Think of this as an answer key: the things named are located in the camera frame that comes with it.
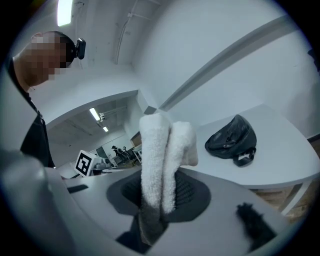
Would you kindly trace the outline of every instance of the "black mesh pad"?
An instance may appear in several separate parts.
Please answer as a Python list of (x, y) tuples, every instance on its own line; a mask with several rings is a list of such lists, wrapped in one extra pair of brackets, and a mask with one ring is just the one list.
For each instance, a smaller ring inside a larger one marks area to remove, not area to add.
[[(141, 171), (112, 184), (107, 199), (120, 214), (136, 216), (141, 206)], [(199, 216), (209, 205), (209, 188), (181, 171), (175, 173), (175, 210), (163, 217), (168, 223), (188, 222)]]

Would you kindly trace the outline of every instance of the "white surface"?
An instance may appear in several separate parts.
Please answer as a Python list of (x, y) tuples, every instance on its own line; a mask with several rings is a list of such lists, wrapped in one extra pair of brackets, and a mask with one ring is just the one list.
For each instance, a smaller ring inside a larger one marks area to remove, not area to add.
[(311, 180), (320, 173), (320, 159), (304, 136), (284, 117), (259, 105), (240, 113), (251, 124), (256, 137), (256, 153), (251, 164), (237, 167), (232, 159), (211, 156), (206, 141), (234, 116), (197, 129), (199, 164), (188, 169), (229, 180), (251, 189), (281, 188)]
[(283, 15), (263, 0), (168, 1), (148, 25), (132, 64), (160, 106), (221, 51)]
[(55, 170), (60, 173), (60, 175), (66, 179), (70, 179), (73, 176), (77, 175), (78, 173), (74, 170), (76, 161), (74, 162), (67, 162), (62, 166), (56, 168)]
[(285, 35), (234, 63), (169, 112), (202, 126), (266, 104), (306, 138), (317, 135), (320, 80), (310, 49), (300, 31)]
[(131, 97), (127, 103), (126, 117), (123, 122), (123, 128), (129, 139), (132, 139), (139, 132), (139, 121), (143, 116), (136, 97)]

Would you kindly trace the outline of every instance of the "towel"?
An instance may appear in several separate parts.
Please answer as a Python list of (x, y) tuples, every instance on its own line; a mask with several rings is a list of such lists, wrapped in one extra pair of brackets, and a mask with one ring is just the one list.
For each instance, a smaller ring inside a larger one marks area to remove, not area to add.
[(142, 240), (149, 244), (161, 236), (162, 173), (170, 123), (161, 114), (145, 115), (139, 123), (142, 142), (141, 207), (138, 216)]
[(180, 166), (198, 164), (196, 132), (189, 122), (175, 122), (171, 126), (162, 171), (161, 211), (169, 214), (175, 209), (175, 172)]

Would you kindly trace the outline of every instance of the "black pouch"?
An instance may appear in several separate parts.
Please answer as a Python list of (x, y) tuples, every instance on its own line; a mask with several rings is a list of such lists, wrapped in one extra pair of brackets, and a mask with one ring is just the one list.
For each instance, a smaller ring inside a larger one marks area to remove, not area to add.
[[(257, 137), (250, 123), (237, 114), (230, 123), (212, 135), (205, 143), (205, 149), (213, 156), (233, 159), (242, 167), (253, 161), (256, 153)], [(239, 160), (240, 155), (249, 154)]]

